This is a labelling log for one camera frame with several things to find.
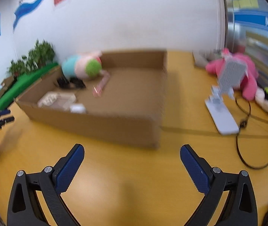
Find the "clear white phone case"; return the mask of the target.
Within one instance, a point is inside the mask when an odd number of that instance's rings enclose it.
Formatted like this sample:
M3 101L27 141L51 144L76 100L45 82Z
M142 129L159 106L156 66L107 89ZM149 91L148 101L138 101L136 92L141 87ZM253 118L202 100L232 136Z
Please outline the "clear white phone case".
M39 108L49 107L52 109L67 111L70 106L76 102L76 100L77 98L73 93L50 91L41 97L41 99L37 102L37 106Z

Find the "white earbuds case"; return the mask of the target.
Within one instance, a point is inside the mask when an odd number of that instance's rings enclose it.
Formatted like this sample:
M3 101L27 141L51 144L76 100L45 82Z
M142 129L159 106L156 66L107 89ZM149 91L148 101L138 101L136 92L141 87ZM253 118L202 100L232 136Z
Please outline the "white earbuds case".
M87 110L83 104L71 104L69 110L71 113L87 113Z

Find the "black sunglasses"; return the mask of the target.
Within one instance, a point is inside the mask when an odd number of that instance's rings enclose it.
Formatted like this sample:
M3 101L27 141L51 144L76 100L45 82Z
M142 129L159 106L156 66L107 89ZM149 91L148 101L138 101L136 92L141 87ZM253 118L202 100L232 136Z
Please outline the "black sunglasses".
M60 89L85 89L86 85L78 78L67 79L65 77L57 78L57 86Z

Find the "pink transparent pen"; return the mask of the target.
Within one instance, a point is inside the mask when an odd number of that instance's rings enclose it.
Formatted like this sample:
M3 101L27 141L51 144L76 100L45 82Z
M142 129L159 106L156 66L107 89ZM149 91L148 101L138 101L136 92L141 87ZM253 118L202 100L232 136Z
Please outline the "pink transparent pen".
M100 97L102 95L103 89L107 85L108 81L110 80L110 73L108 71L102 71L101 75L103 78L98 83L98 85L94 86L93 95L94 97Z

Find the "pink pig plush toy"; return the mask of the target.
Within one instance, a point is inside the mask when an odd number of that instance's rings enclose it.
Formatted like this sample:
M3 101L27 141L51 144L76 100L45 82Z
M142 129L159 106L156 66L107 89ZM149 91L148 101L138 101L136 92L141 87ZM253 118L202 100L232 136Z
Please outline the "pink pig plush toy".
M101 51L70 56L61 64L63 75L68 80L92 80L98 76L109 76L109 72L102 67L101 56Z

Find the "green table cloth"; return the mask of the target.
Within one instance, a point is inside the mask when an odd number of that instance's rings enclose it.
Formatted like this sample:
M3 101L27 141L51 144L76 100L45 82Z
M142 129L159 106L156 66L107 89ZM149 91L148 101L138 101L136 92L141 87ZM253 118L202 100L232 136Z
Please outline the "green table cloth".
M0 111L7 109L21 93L35 83L39 78L48 73L58 63L51 63L32 73L23 74L17 78L16 83L0 98Z

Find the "small potted plant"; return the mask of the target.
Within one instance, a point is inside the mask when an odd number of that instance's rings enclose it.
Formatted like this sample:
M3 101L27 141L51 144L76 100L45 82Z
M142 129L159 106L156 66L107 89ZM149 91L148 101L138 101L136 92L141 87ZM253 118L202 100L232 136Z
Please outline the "small potted plant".
M27 72L25 62L21 59L11 60L10 66L7 68L7 73L12 76L20 76Z

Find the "potted green plant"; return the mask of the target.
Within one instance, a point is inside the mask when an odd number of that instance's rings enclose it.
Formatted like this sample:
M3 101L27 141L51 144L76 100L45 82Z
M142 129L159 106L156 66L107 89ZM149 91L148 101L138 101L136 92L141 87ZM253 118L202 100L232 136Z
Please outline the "potted green plant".
M43 68L48 63L52 63L55 55L51 43L45 40L42 42L37 40L34 47L28 51L28 55L22 55L21 59L25 64L27 72L31 72Z

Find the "cardboard box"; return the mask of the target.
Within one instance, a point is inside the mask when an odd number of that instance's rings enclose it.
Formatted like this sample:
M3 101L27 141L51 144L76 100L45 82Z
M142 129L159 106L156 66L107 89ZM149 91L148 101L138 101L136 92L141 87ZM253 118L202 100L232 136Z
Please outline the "cardboard box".
M39 107L49 92L61 92L57 80L63 73L54 67L17 99L17 105L34 120L64 131L106 142L156 148L160 142L164 110L167 53L164 50L105 52L103 68L110 74L100 96L93 89L100 78L73 89L85 113Z

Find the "magenta plush toy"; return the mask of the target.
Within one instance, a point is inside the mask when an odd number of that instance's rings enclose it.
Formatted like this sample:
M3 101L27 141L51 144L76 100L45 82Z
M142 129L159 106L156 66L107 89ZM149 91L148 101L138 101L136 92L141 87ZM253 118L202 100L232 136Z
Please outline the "magenta plush toy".
M221 58L209 62L206 71L218 77L218 86L212 87L209 98L212 103L221 103L223 94L233 98L235 89L241 90L243 98L248 101L255 98L258 72L249 56L242 53L232 54L228 48L224 48Z

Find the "grey folded cloth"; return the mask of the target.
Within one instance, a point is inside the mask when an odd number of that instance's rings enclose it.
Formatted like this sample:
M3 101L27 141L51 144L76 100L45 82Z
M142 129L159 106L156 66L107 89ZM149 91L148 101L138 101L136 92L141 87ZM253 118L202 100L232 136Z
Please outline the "grey folded cloth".
M200 50L193 51L192 54L194 57L194 65L198 68L205 68L209 62L221 58L221 50Z

